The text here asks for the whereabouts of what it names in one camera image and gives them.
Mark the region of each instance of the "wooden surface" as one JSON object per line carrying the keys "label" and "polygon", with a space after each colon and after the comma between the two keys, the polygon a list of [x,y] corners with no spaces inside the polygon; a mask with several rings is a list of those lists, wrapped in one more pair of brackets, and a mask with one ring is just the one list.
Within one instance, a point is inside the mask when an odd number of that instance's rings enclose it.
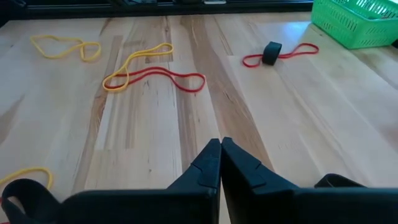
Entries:
{"label": "wooden surface", "polygon": [[[309,20],[279,13],[8,22],[0,29],[0,177],[48,167],[60,200],[84,189],[165,188],[210,138],[230,136],[302,187],[329,172],[398,187],[398,51],[347,51]],[[36,34],[99,41],[102,56],[49,60],[29,42]],[[320,53],[242,66],[271,40],[282,52],[311,42]],[[203,91],[181,92],[160,76],[118,94],[101,88],[128,55],[161,42],[174,45],[173,55],[139,58],[130,70],[200,72]],[[39,44],[48,53],[67,47]]]}

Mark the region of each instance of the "green plastic basket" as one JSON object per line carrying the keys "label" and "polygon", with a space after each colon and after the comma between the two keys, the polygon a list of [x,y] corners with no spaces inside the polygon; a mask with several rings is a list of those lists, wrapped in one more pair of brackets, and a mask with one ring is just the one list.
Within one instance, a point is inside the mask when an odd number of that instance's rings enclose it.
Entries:
{"label": "green plastic basket", "polygon": [[312,22],[348,49],[398,39],[398,4],[389,0],[314,0]]}

